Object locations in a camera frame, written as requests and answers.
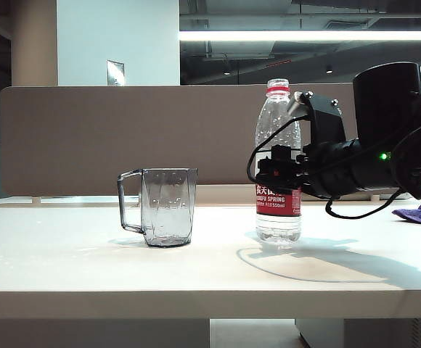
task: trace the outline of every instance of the clear plastic mug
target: clear plastic mug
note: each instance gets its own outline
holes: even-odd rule
[[[141,225],[125,220],[123,179],[140,175]],[[191,241],[197,169],[136,169],[117,179],[120,221],[127,231],[144,235],[151,247],[179,247]]]

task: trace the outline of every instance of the table surface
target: table surface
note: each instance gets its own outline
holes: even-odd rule
[[[416,205],[341,220],[309,202],[284,249],[258,241],[254,206],[196,207],[191,244],[170,249],[117,207],[0,206],[0,318],[418,318],[421,225],[391,214]]]

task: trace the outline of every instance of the fluorescent light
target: fluorescent light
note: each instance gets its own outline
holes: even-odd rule
[[[421,31],[180,31],[180,41],[421,41]]]

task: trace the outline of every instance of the beige partition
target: beige partition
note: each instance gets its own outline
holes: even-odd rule
[[[292,90],[338,99],[348,137],[356,136],[350,83]],[[197,167],[200,184],[249,183],[264,94],[263,85],[6,88],[3,188],[12,196],[111,195],[119,173],[141,167]]]

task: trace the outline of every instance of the ceiling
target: ceiling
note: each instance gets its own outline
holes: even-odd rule
[[[10,2],[0,0],[0,91],[11,85]],[[421,30],[421,0],[179,0],[180,30]],[[345,82],[421,43],[181,42],[181,84]]]

